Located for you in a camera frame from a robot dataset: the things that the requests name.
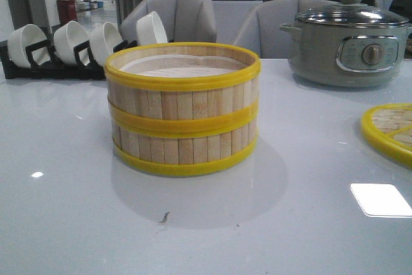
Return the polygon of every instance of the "rice cooker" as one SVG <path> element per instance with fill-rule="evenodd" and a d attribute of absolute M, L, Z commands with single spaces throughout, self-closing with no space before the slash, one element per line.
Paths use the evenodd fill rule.
<path fill-rule="evenodd" d="M 280 29 L 292 36 L 288 58 L 294 73 L 321 84 L 367 87 L 400 72 L 412 25 L 406 17 L 362 0 L 309 9 Z"/>

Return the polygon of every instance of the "pot lid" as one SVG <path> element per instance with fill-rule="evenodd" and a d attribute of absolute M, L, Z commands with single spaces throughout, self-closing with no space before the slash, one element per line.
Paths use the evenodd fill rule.
<path fill-rule="evenodd" d="M 298 14 L 296 21 L 351 27 L 398 27 L 409 19 L 394 12 L 361 3 L 362 0 L 341 0 L 340 3 L 309 9 Z"/>

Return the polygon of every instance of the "black cup rack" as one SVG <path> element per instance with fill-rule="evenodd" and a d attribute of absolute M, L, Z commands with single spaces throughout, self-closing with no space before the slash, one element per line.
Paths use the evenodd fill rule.
<path fill-rule="evenodd" d="M 137 45 L 136 41 L 131 43 L 123 41 L 113 48 L 114 52 L 131 48 Z M 50 60 L 42 64 L 37 64 L 33 58 L 33 52 L 41 48 L 47 48 Z M 85 65 L 80 59 L 80 52 L 87 50 L 90 62 Z M 95 60 L 89 41 L 85 41 L 73 48 L 77 66 L 64 64 L 55 54 L 55 47 L 49 39 L 28 45 L 26 55 L 30 68 L 18 67 L 8 56 L 7 41 L 0 44 L 0 59 L 3 64 L 3 71 L 6 79 L 27 78 L 27 79 L 80 79 L 80 80 L 103 80 L 104 69 Z"/>

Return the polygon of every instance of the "yellow band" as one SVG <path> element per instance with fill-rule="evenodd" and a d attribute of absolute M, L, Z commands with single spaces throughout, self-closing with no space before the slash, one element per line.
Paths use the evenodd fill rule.
<path fill-rule="evenodd" d="M 200 164 L 158 164 L 145 161 L 125 153 L 116 144 L 115 152 L 130 166 L 153 174 L 164 176 L 198 176 L 218 172 L 238 164 L 253 152 L 257 139 L 258 134 L 256 134 L 255 139 L 246 148 L 230 157 Z"/>
<path fill-rule="evenodd" d="M 234 71 L 231 73 L 226 73 L 222 75 L 210 75 L 206 77 L 185 78 L 146 77 L 143 75 L 136 75 L 120 71 L 119 68 L 115 68 L 111 64 L 114 59 L 116 59 L 117 57 L 121 57 L 125 53 L 130 53 L 135 50 L 165 48 L 170 46 L 212 46 L 216 48 L 236 50 L 244 54 L 247 54 L 254 61 L 250 66 L 247 66 L 241 70 Z M 114 53 L 107 59 L 104 71 L 107 79 L 132 88 L 159 91 L 201 91 L 229 87 L 252 80 L 254 77 L 257 77 L 259 75 L 260 67 L 261 65 L 259 56 L 245 48 L 240 48 L 238 46 L 232 46 L 229 44 L 184 42 L 138 46 L 136 48 L 128 48 L 126 50 L 119 51 L 117 53 Z"/>
<path fill-rule="evenodd" d="M 130 114 L 109 102 L 111 116 L 120 127 L 147 135 L 163 138 L 198 138 L 230 132 L 248 124 L 258 115 L 259 100 L 233 113 L 207 119 L 162 120 Z"/>
<path fill-rule="evenodd" d="M 364 138 L 376 149 L 387 156 L 412 167 L 412 147 L 408 147 L 376 128 L 372 116 L 379 109 L 412 109 L 412 104 L 386 104 L 369 109 L 362 117 L 361 128 Z"/>

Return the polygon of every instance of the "white cup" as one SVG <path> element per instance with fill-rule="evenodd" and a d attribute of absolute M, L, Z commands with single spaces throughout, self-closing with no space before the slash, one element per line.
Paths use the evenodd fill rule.
<path fill-rule="evenodd" d="M 26 54 L 26 47 L 46 40 L 44 32 L 34 24 L 27 24 L 12 32 L 7 40 L 8 56 L 14 64 L 21 68 L 30 68 Z M 42 64 L 50 60 L 47 48 L 40 48 L 32 52 L 33 60 Z"/>
<path fill-rule="evenodd" d="M 73 48 L 87 40 L 89 40 L 89 35 L 82 25 L 76 21 L 68 22 L 54 33 L 54 46 L 56 47 L 57 56 L 65 64 L 77 66 Z M 84 65 L 90 62 L 87 49 L 80 51 L 79 57 Z"/>
<path fill-rule="evenodd" d="M 97 63 L 104 66 L 106 59 L 113 54 L 113 48 L 123 39 L 115 25 L 105 22 L 90 33 L 90 48 Z"/>
<path fill-rule="evenodd" d="M 165 28 L 156 11 L 152 11 L 136 22 L 136 33 L 138 45 L 167 43 Z"/>

